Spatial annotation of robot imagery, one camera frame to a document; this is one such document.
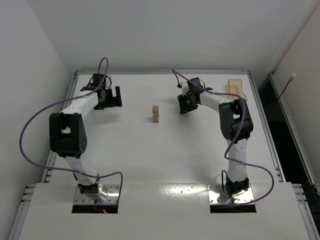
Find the wooden cube lettered H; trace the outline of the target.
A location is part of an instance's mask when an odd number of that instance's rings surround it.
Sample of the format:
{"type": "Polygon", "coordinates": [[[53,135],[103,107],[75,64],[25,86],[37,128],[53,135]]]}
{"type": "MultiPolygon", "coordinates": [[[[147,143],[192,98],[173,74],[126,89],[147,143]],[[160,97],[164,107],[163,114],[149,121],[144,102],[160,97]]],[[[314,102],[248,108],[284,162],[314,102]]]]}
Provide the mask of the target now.
{"type": "Polygon", "coordinates": [[[159,113],[159,106],[158,105],[152,106],[152,113],[159,113]]]}

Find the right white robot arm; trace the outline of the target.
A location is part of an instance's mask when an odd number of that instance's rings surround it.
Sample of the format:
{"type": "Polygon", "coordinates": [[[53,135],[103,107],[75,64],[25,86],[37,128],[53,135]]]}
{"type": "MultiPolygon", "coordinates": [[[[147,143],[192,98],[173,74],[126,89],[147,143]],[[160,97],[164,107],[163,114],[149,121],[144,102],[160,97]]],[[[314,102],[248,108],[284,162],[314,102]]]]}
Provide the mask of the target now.
{"type": "Polygon", "coordinates": [[[220,130],[228,147],[225,158],[228,160],[225,183],[222,190],[229,197],[246,191],[249,178],[246,169],[246,149],[254,129],[248,106],[242,98],[231,99],[228,94],[211,92],[201,85],[196,77],[179,83],[181,94],[177,96],[181,115],[194,111],[199,105],[208,107],[219,114],[220,130]]]}

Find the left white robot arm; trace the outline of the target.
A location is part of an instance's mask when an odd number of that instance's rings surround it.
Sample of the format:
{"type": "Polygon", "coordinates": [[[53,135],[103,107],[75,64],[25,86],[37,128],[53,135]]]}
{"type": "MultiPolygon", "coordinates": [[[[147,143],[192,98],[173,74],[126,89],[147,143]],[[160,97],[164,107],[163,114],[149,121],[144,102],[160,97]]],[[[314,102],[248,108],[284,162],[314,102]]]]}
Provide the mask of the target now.
{"type": "Polygon", "coordinates": [[[84,119],[91,110],[121,107],[120,87],[115,87],[108,75],[95,73],[81,90],[81,95],[59,113],[49,116],[49,143],[52,152],[63,158],[71,167],[80,193],[89,199],[101,202],[108,196],[103,190],[99,173],[86,160],[88,140],[84,119]]]}

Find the transparent orange plastic box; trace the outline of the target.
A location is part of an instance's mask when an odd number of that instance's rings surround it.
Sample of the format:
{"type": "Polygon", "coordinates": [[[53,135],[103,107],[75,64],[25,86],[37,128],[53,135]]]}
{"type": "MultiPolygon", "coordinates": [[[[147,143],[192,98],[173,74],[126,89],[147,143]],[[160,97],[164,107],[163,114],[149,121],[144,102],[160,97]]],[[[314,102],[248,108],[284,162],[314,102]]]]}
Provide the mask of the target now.
{"type": "Polygon", "coordinates": [[[242,97],[245,101],[248,100],[247,96],[243,92],[243,83],[241,79],[229,79],[225,86],[226,92],[230,95],[228,97],[232,100],[238,99],[237,96],[242,97]]]}

